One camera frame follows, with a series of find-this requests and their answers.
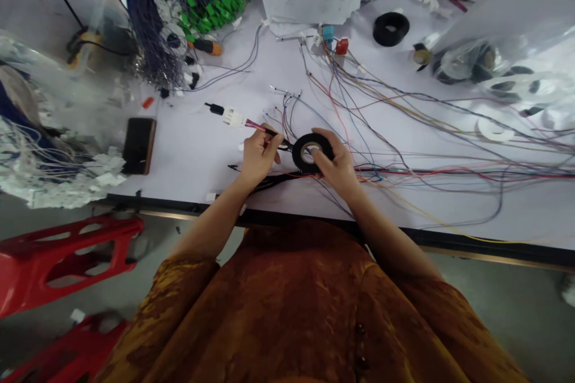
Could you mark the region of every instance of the blue connector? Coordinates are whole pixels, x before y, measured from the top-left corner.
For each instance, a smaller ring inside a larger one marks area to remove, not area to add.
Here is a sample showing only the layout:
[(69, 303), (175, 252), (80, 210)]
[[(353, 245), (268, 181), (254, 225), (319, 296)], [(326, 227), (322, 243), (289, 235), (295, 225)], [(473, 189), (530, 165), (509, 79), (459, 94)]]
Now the blue connector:
[(334, 27), (323, 26), (322, 37), (326, 44), (330, 44), (334, 40)]

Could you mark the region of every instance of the table edge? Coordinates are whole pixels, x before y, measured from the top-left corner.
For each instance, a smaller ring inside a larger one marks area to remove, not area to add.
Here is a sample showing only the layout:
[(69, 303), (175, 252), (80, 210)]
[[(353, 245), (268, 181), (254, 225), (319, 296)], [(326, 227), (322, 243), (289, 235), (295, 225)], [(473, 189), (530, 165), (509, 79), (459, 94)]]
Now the table edge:
[[(155, 215), (180, 220), (193, 220), (209, 207), (206, 203), (124, 196), (121, 194), (108, 194), (105, 199), (93, 202), (93, 204), (118, 211), (137, 212), (145, 215)], [(355, 221), (285, 214), (260, 209), (247, 209), (244, 214), (238, 218), (235, 225), (248, 228), (256, 226), (281, 227), (303, 218), (325, 221), (349, 232), (358, 239), (362, 239), (363, 237)], [(500, 244), (495, 244), (477, 241), (453, 233), (412, 229), (409, 227), (402, 227), (401, 230), (422, 249), (431, 253), (575, 273), (575, 250), (546, 247), (544, 245), (505, 244), (505, 241), (501, 241)], [(500, 241), (491, 238), (483, 239)]]

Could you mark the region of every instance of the person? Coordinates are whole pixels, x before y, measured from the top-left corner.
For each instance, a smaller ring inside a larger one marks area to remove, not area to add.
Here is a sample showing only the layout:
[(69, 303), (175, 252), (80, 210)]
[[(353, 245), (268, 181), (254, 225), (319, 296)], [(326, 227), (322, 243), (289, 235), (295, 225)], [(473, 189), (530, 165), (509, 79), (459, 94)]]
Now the person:
[(109, 382), (526, 382), (463, 295), (370, 201), (336, 135), (313, 159), (375, 261), (324, 222), (249, 229), (221, 268), (283, 136), (257, 130), (241, 173), (194, 222), (96, 378)]

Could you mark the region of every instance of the finger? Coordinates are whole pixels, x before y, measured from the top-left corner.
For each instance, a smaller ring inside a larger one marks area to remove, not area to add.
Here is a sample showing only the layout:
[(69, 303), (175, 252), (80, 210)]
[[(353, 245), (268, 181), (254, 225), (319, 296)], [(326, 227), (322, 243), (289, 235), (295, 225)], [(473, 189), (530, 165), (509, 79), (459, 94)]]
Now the finger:
[(268, 123), (262, 123), (262, 126), (265, 127), (266, 129), (269, 130), (273, 130), (275, 133), (277, 133), (277, 130), (275, 130), (272, 126), (270, 126)]
[(332, 161), (328, 159), (328, 156), (326, 156), (323, 152), (321, 152), (317, 148), (311, 149), (311, 155), (313, 156), (313, 161), (315, 162), (319, 170), (322, 171), (323, 174), (328, 172), (334, 165)]
[[(265, 127), (266, 129), (272, 130), (275, 133), (277, 133), (277, 130), (275, 130), (272, 126), (270, 126), (268, 123), (262, 123), (262, 126)], [(273, 138), (272, 135), (270, 135), (269, 133), (266, 132), (265, 134), (265, 142), (268, 143), (271, 141), (271, 139)]]
[(343, 146), (343, 144), (341, 143), (340, 139), (337, 137), (337, 135), (332, 132), (331, 130), (326, 130), (326, 129), (321, 129), (319, 127), (314, 127), (311, 130), (314, 133), (318, 133), (319, 135), (324, 136), (325, 138), (327, 138), (329, 144), (331, 145), (331, 148), (333, 148), (334, 153), (335, 154), (340, 154), (342, 151), (345, 151), (345, 147)]
[(256, 129), (252, 136), (246, 139), (246, 142), (251, 142), (256, 145), (263, 145), (267, 134), (263, 130)]
[(283, 141), (283, 135), (281, 133), (273, 137), (273, 139), (268, 143), (268, 146), (264, 150), (264, 158), (270, 162), (276, 158), (277, 149)]

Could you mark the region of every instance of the hand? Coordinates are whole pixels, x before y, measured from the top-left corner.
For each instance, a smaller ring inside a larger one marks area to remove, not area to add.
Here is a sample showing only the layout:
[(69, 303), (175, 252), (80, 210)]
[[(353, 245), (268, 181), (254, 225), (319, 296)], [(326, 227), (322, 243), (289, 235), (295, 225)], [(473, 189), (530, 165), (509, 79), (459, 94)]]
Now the hand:
[[(275, 131), (269, 124), (262, 124), (263, 127)], [(277, 147), (283, 141), (283, 135), (278, 133), (270, 136), (263, 130), (256, 130), (251, 138), (244, 141), (244, 163), (238, 181), (246, 187), (253, 189), (261, 183), (270, 171), (271, 165), (275, 161), (281, 163)]]
[(325, 129), (314, 128), (311, 131), (325, 136), (334, 151), (335, 158), (332, 161), (317, 148), (311, 149), (313, 161), (322, 171), (323, 176), (345, 201), (361, 194), (362, 189), (355, 175), (352, 156), (337, 135)]

